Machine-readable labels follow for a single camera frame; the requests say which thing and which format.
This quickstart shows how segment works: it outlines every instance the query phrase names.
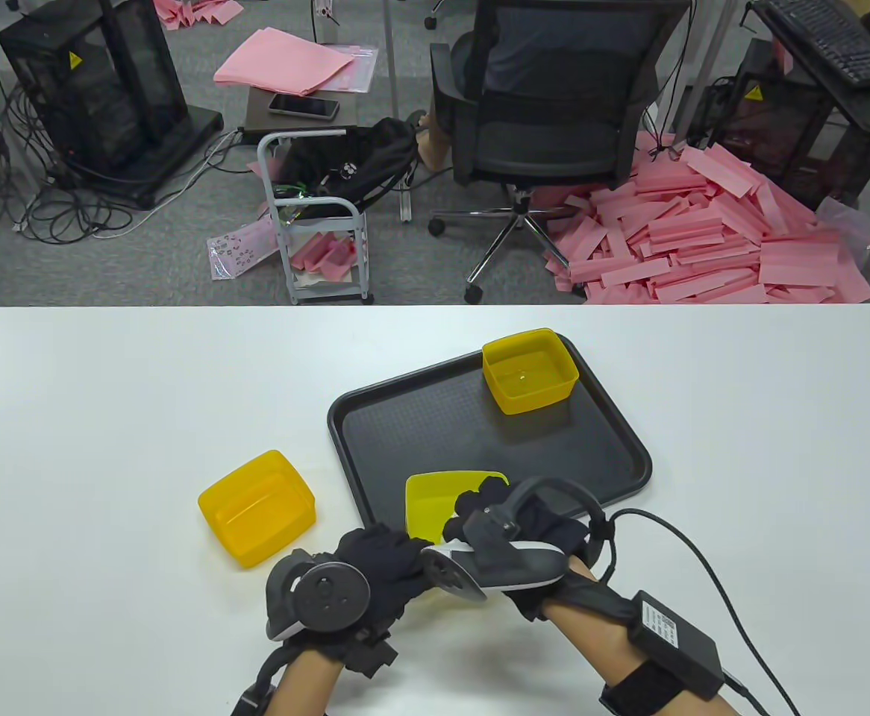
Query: black tray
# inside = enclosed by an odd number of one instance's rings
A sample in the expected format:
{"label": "black tray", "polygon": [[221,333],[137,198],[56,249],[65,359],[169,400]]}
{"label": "black tray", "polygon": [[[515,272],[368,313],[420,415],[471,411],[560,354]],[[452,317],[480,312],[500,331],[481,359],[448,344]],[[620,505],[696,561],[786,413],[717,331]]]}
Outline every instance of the black tray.
{"label": "black tray", "polygon": [[[329,433],[363,523],[405,526],[405,481],[442,470],[499,471],[513,483],[565,477],[602,505],[635,494],[651,457],[564,336],[581,378],[571,397],[505,415],[482,375],[482,352],[347,392],[329,409]],[[555,510],[574,512],[561,495]]]}

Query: keyboard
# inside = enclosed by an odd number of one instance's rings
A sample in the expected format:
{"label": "keyboard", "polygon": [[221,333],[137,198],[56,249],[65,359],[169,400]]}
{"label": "keyboard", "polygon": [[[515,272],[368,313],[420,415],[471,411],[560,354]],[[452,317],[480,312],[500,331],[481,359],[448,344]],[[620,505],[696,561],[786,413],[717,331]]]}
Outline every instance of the keyboard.
{"label": "keyboard", "polygon": [[870,87],[870,35],[835,0],[759,0],[854,89]]}

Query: computer tower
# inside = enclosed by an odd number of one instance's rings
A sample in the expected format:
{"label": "computer tower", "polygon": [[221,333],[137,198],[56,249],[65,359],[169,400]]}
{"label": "computer tower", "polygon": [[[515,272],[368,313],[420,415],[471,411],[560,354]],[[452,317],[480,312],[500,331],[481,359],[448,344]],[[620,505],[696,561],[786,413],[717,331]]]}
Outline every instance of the computer tower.
{"label": "computer tower", "polygon": [[827,195],[856,205],[870,178],[870,133],[802,69],[784,75],[766,40],[750,42],[711,142],[814,209]]}
{"label": "computer tower", "polygon": [[1,47],[67,167],[143,207],[213,131],[187,106],[152,0],[52,0]]}

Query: black backpack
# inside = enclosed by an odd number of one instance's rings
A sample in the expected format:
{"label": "black backpack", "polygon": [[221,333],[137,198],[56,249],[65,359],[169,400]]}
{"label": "black backpack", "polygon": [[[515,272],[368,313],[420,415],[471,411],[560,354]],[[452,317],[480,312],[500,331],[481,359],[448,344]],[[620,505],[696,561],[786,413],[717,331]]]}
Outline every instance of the black backpack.
{"label": "black backpack", "polygon": [[[280,184],[310,195],[347,198],[360,212],[388,194],[418,161],[415,128],[393,117],[339,136],[294,139],[279,172]],[[347,216],[342,206],[309,206],[299,219]]]}

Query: white rolling cart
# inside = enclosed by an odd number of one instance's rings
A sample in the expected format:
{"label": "white rolling cart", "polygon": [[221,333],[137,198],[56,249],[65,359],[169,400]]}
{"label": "white rolling cart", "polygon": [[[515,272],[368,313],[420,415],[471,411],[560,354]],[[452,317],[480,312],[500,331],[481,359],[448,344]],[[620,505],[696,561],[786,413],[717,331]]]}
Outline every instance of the white rolling cart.
{"label": "white rolling cart", "polygon": [[[257,156],[259,166],[269,166],[269,147],[273,142],[286,142],[303,136],[339,136],[345,134],[344,127],[333,129],[296,129],[284,132],[266,134],[259,142]],[[334,298],[346,298],[359,296],[364,304],[372,304],[374,297],[369,293],[369,250],[368,230],[366,214],[360,213],[352,202],[342,197],[302,197],[302,198],[276,198],[272,190],[272,180],[268,172],[261,172],[263,187],[266,190],[266,201],[269,202],[269,211],[272,216],[272,226],[275,228],[275,239],[279,246],[279,258],[282,260],[282,269],[286,273],[286,289],[289,290],[289,300],[294,306],[299,301],[306,300],[330,300]],[[279,218],[279,209],[286,206],[304,207],[313,204],[336,204],[349,211],[351,217],[333,217],[329,219],[298,219],[289,224],[283,224]],[[356,245],[356,265],[352,267],[352,280],[347,283],[322,282],[300,284],[296,280],[294,269],[290,263],[293,239],[302,236],[311,236],[316,232],[351,232]]]}

